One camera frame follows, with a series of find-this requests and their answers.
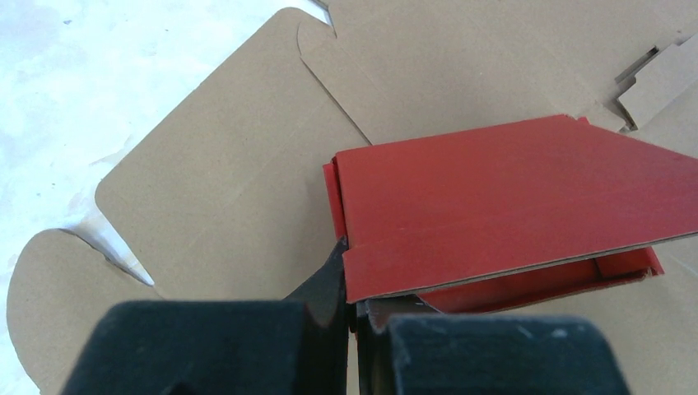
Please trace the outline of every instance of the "white floor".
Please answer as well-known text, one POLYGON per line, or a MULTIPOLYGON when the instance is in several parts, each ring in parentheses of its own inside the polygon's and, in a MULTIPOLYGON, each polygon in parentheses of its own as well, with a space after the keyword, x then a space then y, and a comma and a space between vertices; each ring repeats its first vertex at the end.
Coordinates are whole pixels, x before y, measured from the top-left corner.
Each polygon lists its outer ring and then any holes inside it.
POLYGON ((0 2, 0 393, 38 393, 7 334, 26 242, 66 227, 138 264, 94 205, 97 183, 274 12, 310 0, 0 2))

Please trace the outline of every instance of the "white surface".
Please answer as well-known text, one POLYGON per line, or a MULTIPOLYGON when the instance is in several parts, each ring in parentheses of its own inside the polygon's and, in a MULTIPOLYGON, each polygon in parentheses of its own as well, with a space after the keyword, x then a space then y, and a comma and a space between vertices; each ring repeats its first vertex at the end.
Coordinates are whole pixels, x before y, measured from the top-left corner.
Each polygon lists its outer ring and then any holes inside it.
POLYGON ((38 393, 7 334, 7 285, 41 230, 137 263, 97 183, 274 12, 310 0, 0 2, 0 393, 38 393))

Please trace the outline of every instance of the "rounded cardboard flap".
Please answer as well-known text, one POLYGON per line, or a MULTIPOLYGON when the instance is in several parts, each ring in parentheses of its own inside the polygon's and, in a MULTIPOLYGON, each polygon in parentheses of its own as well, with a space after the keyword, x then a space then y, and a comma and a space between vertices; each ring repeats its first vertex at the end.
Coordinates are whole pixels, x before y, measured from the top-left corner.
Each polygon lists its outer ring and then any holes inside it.
POLYGON ((109 308, 126 300, 159 298, 77 236, 45 230, 24 247, 12 273, 7 329, 41 393, 59 393, 109 308))

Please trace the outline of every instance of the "stained white surface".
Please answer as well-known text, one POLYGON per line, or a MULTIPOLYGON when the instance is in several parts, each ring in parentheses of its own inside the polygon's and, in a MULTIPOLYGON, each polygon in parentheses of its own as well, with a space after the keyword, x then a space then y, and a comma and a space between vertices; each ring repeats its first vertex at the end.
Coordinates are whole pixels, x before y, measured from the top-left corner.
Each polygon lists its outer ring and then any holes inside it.
POLYGON ((0 393, 38 393, 7 334, 7 285, 34 234, 66 227, 138 265, 97 183, 274 12, 310 0, 0 1, 0 393))

